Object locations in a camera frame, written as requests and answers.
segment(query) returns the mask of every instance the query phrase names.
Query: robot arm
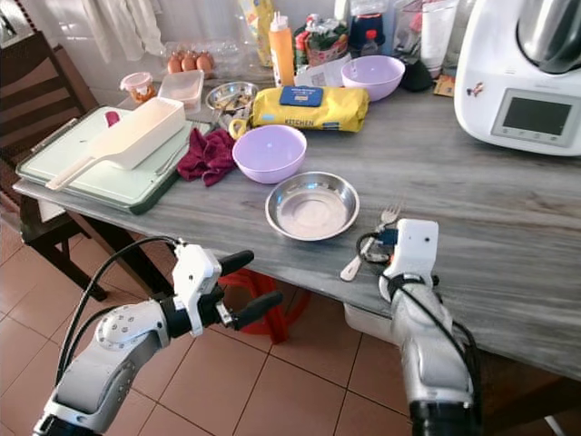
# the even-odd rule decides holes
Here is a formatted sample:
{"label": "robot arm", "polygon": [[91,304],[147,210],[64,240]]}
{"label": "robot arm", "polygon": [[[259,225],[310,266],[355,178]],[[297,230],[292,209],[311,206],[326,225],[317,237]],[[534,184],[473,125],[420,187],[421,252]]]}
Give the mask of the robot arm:
{"label": "robot arm", "polygon": [[236,330],[262,317],[282,301],[271,292],[230,313],[222,302],[218,278],[253,259],[241,252],[218,261],[199,245],[177,246],[173,270],[176,295],[108,312],[97,324],[93,341],[72,361],[34,427],[36,435],[95,435],[107,431],[137,372],[162,348],[187,332],[221,322]]}
{"label": "robot arm", "polygon": [[413,435],[478,435],[474,381],[458,343],[452,342],[452,318],[432,290],[438,224],[400,220],[397,233],[379,291],[391,303],[391,332],[401,351]]}

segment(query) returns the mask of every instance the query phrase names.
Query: lavender plastic bowl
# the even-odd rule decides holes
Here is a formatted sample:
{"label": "lavender plastic bowl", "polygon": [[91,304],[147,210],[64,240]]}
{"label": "lavender plastic bowl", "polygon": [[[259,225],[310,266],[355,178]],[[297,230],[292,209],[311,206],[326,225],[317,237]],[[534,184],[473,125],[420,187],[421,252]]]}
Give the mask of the lavender plastic bowl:
{"label": "lavender plastic bowl", "polygon": [[387,97],[401,82],[406,66],[389,56],[363,56],[347,62],[341,68],[347,88],[365,88],[372,102]]}
{"label": "lavender plastic bowl", "polygon": [[250,130],[232,150],[234,162],[255,182],[278,183],[297,172],[305,159],[307,138],[288,125]]}

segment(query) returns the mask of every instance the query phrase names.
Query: wooden table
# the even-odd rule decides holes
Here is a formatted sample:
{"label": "wooden table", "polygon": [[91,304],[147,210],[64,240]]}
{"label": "wooden table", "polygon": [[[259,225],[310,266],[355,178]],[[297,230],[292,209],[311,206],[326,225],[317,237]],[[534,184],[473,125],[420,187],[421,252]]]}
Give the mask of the wooden table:
{"label": "wooden table", "polygon": [[377,278],[339,272],[358,235],[406,195],[404,217],[439,223],[435,273],[454,318],[484,350],[581,380],[581,160],[480,143],[459,127],[452,100],[397,91],[372,104],[357,134],[308,132],[301,171],[336,173],[361,201],[341,236],[319,243],[274,232],[264,216],[271,186],[239,171],[205,188],[179,181],[151,209],[131,216],[21,181],[20,193],[143,234],[169,234],[218,254],[252,249],[251,268],[389,316]]}

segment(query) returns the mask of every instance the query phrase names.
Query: white scoop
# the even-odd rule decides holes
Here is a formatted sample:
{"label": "white scoop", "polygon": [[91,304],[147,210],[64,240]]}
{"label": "white scoop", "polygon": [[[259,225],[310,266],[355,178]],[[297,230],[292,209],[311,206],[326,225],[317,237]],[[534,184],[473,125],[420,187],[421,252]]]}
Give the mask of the white scoop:
{"label": "white scoop", "polygon": [[85,156],[62,170],[46,187],[60,191],[101,161],[132,170],[185,125],[183,103],[152,98],[96,136]]}

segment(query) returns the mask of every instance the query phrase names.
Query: display screen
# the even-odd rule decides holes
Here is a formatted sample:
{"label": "display screen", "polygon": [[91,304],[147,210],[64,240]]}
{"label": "display screen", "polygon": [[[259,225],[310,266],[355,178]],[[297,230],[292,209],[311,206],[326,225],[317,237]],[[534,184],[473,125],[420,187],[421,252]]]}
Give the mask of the display screen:
{"label": "display screen", "polygon": [[543,134],[561,135],[570,111],[570,104],[513,97],[502,125]]}

